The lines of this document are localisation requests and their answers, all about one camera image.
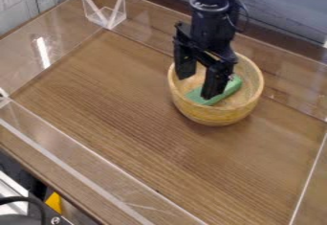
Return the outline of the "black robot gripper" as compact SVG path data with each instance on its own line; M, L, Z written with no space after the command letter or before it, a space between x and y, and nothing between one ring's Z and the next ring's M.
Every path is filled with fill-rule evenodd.
M211 100L223 93L237 61L231 41L239 6L237 0L223 0L216 4L189 0L189 4L192 22L175 24L175 72L179 79L187 79L195 74L197 62L208 67L200 96Z

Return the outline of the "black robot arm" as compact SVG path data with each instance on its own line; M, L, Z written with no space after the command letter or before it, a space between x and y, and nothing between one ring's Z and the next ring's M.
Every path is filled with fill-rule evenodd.
M195 75L196 64L205 68L200 97L220 95L233 74L237 56L231 41L237 29L239 0L189 0L192 22L175 24L173 63L179 79Z

